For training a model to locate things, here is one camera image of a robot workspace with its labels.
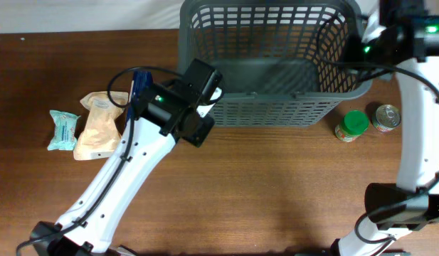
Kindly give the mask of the green lid glass jar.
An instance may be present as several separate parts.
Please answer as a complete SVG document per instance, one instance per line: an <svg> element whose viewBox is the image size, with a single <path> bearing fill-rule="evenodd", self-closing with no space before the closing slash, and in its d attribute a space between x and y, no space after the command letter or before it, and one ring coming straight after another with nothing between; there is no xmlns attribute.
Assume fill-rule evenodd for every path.
<svg viewBox="0 0 439 256"><path fill-rule="evenodd" d="M336 137L343 142L353 142L369 128L369 119L364 112L348 112L335 127Z"/></svg>

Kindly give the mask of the silver tin can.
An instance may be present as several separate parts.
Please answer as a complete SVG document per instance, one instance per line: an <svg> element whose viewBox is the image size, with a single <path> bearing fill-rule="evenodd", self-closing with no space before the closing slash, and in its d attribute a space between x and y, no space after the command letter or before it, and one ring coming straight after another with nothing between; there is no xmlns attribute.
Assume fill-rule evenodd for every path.
<svg viewBox="0 0 439 256"><path fill-rule="evenodd" d="M390 132L401 124L401 113L393 105L381 105L372 116L372 124L380 132Z"/></svg>

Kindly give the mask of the tan paper pouch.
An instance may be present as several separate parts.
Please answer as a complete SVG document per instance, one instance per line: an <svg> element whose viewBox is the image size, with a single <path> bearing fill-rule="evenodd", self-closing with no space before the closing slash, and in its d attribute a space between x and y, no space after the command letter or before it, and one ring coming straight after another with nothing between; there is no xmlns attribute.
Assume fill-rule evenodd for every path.
<svg viewBox="0 0 439 256"><path fill-rule="evenodd" d="M115 120L124 110L112 103L107 91L91 92L80 103L89 114L73 150L74 159L87 161L110 157L121 140Z"/></svg>

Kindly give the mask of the blue cardboard food box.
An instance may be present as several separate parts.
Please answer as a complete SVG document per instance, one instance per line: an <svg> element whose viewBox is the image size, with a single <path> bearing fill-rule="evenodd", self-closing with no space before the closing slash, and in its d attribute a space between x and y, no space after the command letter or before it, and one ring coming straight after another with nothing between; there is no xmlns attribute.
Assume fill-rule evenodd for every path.
<svg viewBox="0 0 439 256"><path fill-rule="evenodd" d="M149 71L134 71L131 90L129 93L130 106L127 109L126 122L129 121L132 115L139 117L144 109L148 106L148 103L143 101L140 97L143 91L145 91L150 85L153 84L153 77Z"/></svg>

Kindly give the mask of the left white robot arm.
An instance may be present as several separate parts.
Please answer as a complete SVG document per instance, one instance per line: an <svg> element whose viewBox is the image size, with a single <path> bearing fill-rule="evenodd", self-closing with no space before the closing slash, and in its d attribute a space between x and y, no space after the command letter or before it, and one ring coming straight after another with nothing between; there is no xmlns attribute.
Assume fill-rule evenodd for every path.
<svg viewBox="0 0 439 256"><path fill-rule="evenodd" d="M113 255L117 226L154 167L180 139L200 147L208 136L221 79L195 59L176 79L151 84L124 103L131 115L116 150L82 196L55 223L39 222L16 254L33 246L38 255Z"/></svg>

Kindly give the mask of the teal wet wipes pack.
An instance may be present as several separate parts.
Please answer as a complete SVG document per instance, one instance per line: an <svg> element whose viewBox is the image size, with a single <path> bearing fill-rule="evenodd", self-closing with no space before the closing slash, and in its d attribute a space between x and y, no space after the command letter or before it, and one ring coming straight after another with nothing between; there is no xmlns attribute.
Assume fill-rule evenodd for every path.
<svg viewBox="0 0 439 256"><path fill-rule="evenodd" d="M50 115L55 124L54 135L47 150L72 151L77 144L75 137L76 124L80 116L69 112L51 110Z"/></svg>

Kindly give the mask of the grey plastic shopping basket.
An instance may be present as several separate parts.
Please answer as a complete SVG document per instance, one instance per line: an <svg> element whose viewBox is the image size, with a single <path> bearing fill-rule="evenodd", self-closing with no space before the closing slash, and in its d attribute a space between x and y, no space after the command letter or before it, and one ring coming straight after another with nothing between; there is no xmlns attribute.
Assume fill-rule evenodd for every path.
<svg viewBox="0 0 439 256"><path fill-rule="evenodd" d="M199 59L222 74L218 126L307 127L371 87L337 66L360 13L353 0L186 0L178 69Z"/></svg>

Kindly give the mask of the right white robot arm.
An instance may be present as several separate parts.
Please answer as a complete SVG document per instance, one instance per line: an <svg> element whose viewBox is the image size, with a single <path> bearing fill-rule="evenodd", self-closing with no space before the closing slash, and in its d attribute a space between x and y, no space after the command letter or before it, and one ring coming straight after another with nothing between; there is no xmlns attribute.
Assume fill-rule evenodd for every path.
<svg viewBox="0 0 439 256"><path fill-rule="evenodd" d="M337 65L394 73L402 104L395 183L371 183L365 213L332 255L380 255L403 236L439 223L439 15L423 1L381 1Z"/></svg>

